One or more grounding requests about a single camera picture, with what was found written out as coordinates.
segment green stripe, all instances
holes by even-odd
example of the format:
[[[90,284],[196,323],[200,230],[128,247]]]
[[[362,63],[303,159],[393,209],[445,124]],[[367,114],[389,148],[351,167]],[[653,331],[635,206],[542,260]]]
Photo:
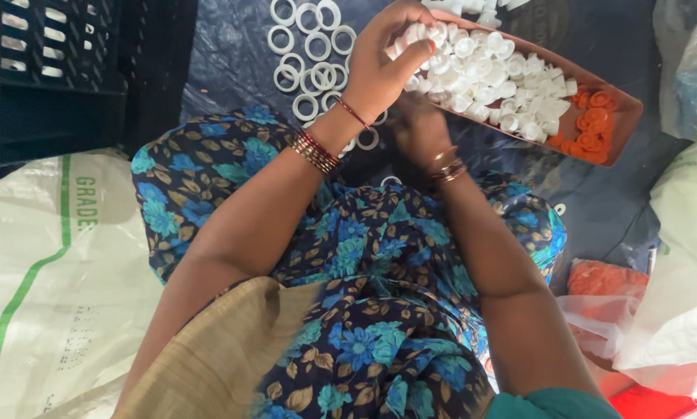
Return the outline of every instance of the green stripe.
[[[62,214],[62,248],[59,249],[54,255],[49,256],[43,260],[39,260],[34,263],[27,273],[23,277],[23,281],[18,286],[15,295],[12,296],[12,300],[9,301],[7,306],[2,311],[0,316],[0,355],[2,352],[2,347],[4,346],[4,337],[7,334],[7,328],[9,326],[9,321],[12,319],[12,315],[18,310],[20,304],[25,300],[27,292],[33,285],[33,281],[36,280],[38,272],[44,266],[48,265],[55,260],[58,260],[69,250],[71,246],[71,230],[69,228],[69,165],[71,161],[70,156],[62,156],[62,190],[61,190],[61,214]]]

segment rectangular tray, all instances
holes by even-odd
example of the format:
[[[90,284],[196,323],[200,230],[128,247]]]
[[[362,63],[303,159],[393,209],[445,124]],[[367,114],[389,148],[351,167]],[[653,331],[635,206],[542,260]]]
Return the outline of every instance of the rectangular tray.
[[[608,152],[607,155],[607,160],[602,163],[600,166],[605,166],[605,167],[610,167],[612,166],[615,161],[617,160],[618,156],[620,156],[621,152],[623,151],[623,148],[625,147],[625,144],[628,142],[628,139],[630,138],[631,134],[635,130],[636,126],[638,125],[638,120],[641,119],[641,115],[643,113],[643,104],[640,100],[632,97],[631,95],[625,93],[624,91],[616,88],[610,83],[607,83],[606,81],[602,80],[601,78],[598,78],[596,75],[590,73],[589,71],[584,70],[583,68],[577,66],[573,62],[570,62],[569,60],[566,60],[564,57],[561,57],[558,54],[555,54],[553,52],[548,51],[545,48],[542,48],[541,46],[535,45],[533,43],[528,43],[525,40],[521,40],[515,36],[511,36],[507,33],[503,33],[501,31],[495,31],[491,28],[486,28],[485,26],[481,26],[477,23],[470,22],[469,20],[462,19],[460,17],[456,17],[444,12],[441,12],[439,10],[432,10],[431,14],[434,15],[438,20],[441,20],[443,22],[447,23],[456,23],[457,27],[465,29],[467,31],[471,31],[474,29],[480,29],[486,32],[499,32],[503,36],[504,39],[506,40],[512,40],[514,41],[515,44],[515,51],[521,52],[525,57],[530,52],[535,52],[538,54],[538,57],[542,58],[545,60],[546,63],[551,63],[554,66],[558,66],[563,70],[564,77],[566,79],[568,78],[575,78],[577,80],[577,83],[579,86],[586,86],[590,92],[594,92],[597,90],[604,90],[607,93],[609,93],[612,98],[617,102],[617,108],[614,110],[614,128],[612,130],[612,149]],[[454,113],[455,115],[462,116],[463,118],[470,119],[471,121],[474,121],[471,119],[469,116],[466,116],[462,113],[457,113],[453,111],[452,109],[447,109],[445,107],[439,106],[441,109],[446,110],[447,112]],[[579,131],[577,130],[577,123],[576,120],[581,116],[586,109],[578,109],[575,104],[572,102],[571,108],[568,109],[568,111],[561,117],[560,119],[560,129],[563,132],[563,137],[565,139],[570,139],[572,141],[575,141],[576,138],[579,135]],[[522,137],[518,137],[514,135],[513,133],[505,133],[502,130],[498,129],[498,127],[494,127],[491,124],[488,124],[487,122],[477,122],[479,124],[484,124],[489,126],[490,128],[493,128],[501,133],[504,133],[510,137],[516,138],[516,139],[521,139],[522,141],[527,141],[526,139]],[[540,145],[542,147],[549,148],[550,150],[555,150],[558,151],[561,154],[564,154],[560,148],[558,147],[550,147],[547,144],[541,144],[539,142],[534,142],[537,145]]]

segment woman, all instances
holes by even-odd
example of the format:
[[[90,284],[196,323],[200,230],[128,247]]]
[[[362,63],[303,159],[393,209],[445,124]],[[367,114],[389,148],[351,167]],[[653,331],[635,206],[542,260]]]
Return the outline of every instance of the woman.
[[[436,24],[411,1],[372,20],[346,106],[308,133],[251,107],[136,155],[167,286],[117,417],[619,417],[544,280],[565,241],[558,215],[508,176],[470,177],[441,113],[406,100],[398,132],[436,197],[325,179],[433,53],[420,41],[383,60],[412,22]]]

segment hand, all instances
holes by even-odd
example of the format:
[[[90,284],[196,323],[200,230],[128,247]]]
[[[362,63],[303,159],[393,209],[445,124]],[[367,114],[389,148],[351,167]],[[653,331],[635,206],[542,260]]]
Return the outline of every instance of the hand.
[[[398,147],[430,175],[439,169],[434,158],[452,148],[444,114],[417,92],[404,93],[395,104],[403,113],[401,119],[390,122]]]
[[[418,1],[398,0],[376,15],[354,44],[343,100],[367,124],[398,99],[410,76],[436,49],[433,41],[420,40],[409,45],[395,61],[385,54],[391,36],[416,22],[429,27],[437,25],[437,20]]]

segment floral pattern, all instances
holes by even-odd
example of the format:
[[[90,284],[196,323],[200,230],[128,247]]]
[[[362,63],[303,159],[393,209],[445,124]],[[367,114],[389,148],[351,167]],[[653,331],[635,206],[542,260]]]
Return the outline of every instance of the floral pattern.
[[[295,133],[264,107],[196,118],[137,153],[132,173],[163,282],[214,209]],[[510,175],[474,176],[546,280],[565,228]],[[304,326],[263,377],[254,417],[471,417],[492,397],[477,292],[444,208],[405,186],[320,186],[271,276],[320,282]]]

